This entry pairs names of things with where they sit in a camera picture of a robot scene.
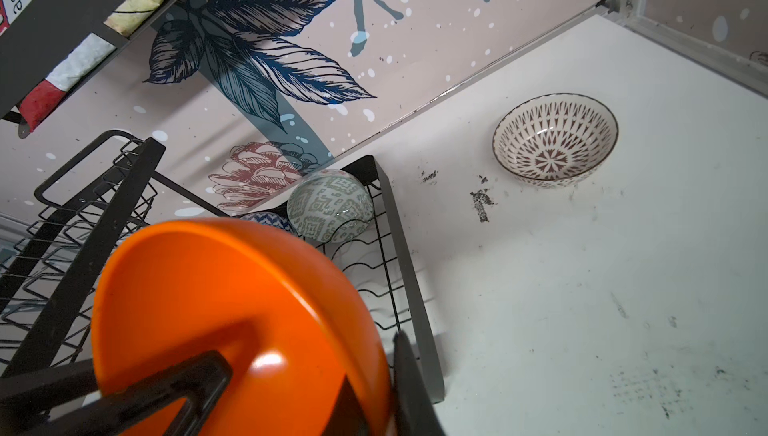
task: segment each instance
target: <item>black metal dish rack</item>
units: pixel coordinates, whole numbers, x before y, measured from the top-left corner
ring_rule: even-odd
[[[54,183],[112,137],[128,141],[109,169],[63,204],[49,201],[44,196]],[[40,372],[78,360],[88,344],[94,288],[101,269],[120,241],[148,225],[147,216],[158,195],[157,183],[213,215],[229,217],[155,170],[164,150],[165,147],[152,138],[141,140],[120,130],[110,130],[98,136],[35,190],[35,198],[46,207],[39,213],[40,219],[28,227],[30,236],[14,247],[17,255],[0,265],[0,328],[6,333],[14,332],[12,337],[0,340],[0,364],[5,365],[2,378]],[[361,287],[359,291],[364,299],[370,296],[391,302],[393,323],[376,321],[383,338],[391,340],[406,323],[411,326],[428,398],[433,403],[440,402],[445,397],[445,385],[435,339],[389,179],[370,155],[343,169],[366,186],[376,203],[376,215],[370,228],[375,235],[368,240],[362,239],[361,235],[360,239],[335,247],[331,244],[316,247],[326,255],[333,250],[332,260],[347,245],[362,243],[365,247],[378,247],[379,262],[358,261],[342,270],[352,267],[383,269],[386,283],[379,284],[384,287],[383,291],[368,287]],[[271,211],[286,215],[286,205]],[[395,269],[400,281],[392,277]],[[407,308],[402,303],[396,304],[397,296],[403,292]],[[410,316],[401,317],[406,312]],[[61,371],[70,371],[69,387],[64,388],[64,393],[82,395],[97,389],[90,359],[72,364],[72,370],[59,370],[59,375],[63,374]],[[0,389],[0,401],[3,396]],[[64,401],[68,399],[53,401],[47,408]],[[0,408],[0,418],[13,417],[17,423],[14,426],[20,427],[41,418],[45,420],[48,416],[48,412],[41,412],[39,404],[25,406],[26,413],[16,410],[19,408],[15,408],[14,415],[10,416]]]

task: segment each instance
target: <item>floral wallpaper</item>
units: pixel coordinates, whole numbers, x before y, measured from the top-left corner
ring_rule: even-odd
[[[648,0],[645,15],[768,70],[768,0]]]
[[[249,211],[598,1],[179,0],[29,138],[2,127],[0,154],[18,161],[4,177],[19,183],[0,189],[0,212],[33,220],[34,187],[112,128],[155,137],[161,172]],[[190,205],[160,189],[150,218],[203,212]]]

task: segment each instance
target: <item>white countertop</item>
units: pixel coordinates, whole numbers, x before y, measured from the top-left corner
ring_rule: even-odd
[[[577,188],[523,186],[491,150],[552,92],[619,122]],[[768,101],[594,17],[334,166],[369,153],[428,294],[446,432],[765,434]]]

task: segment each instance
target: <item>dark blue leaf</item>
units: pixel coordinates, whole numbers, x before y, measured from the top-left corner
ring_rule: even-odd
[[[274,85],[261,76],[250,58],[237,50],[232,37],[208,33],[205,44],[208,66],[226,98],[244,113],[266,119],[282,129]]]
[[[335,61],[279,37],[238,32],[235,43],[283,94],[304,102],[339,104],[372,98]]]
[[[149,56],[149,78],[144,82],[171,84],[192,76],[200,67],[203,37],[192,22],[168,21],[160,27]]]
[[[236,31],[295,36],[335,0],[208,0],[206,8]]]

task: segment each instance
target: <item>red flower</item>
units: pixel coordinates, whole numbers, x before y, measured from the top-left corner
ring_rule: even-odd
[[[208,176],[216,183],[216,193],[227,199],[218,204],[220,209],[251,209],[275,191],[301,179],[296,166],[270,143],[237,145],[230,151],[230,157],[222,166],[225,174]]]

